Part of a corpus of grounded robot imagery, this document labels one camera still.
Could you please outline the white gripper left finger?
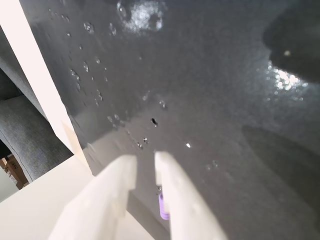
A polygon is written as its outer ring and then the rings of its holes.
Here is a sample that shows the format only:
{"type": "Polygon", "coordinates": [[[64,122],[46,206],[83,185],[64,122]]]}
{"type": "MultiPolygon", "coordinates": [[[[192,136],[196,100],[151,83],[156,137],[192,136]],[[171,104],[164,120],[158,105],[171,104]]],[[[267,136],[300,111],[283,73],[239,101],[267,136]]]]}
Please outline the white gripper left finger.
{"type": "Polygon", "coordinates": [[[136,187],[137,157],[122,155],[107,165],[66,204],[50,240],[114,240],[136,187]]]}

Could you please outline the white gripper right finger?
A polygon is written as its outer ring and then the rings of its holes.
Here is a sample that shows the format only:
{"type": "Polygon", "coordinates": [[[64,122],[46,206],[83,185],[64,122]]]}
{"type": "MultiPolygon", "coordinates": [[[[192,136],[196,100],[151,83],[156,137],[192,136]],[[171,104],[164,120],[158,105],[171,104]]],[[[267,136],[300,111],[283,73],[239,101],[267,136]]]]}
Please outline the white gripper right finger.
{"type": "Polygon", "coordinates": [[[227,240],[216,216],[178,161],[166,151],[154,154],[155,181],[161,185],[172,240],[227,240]]]}

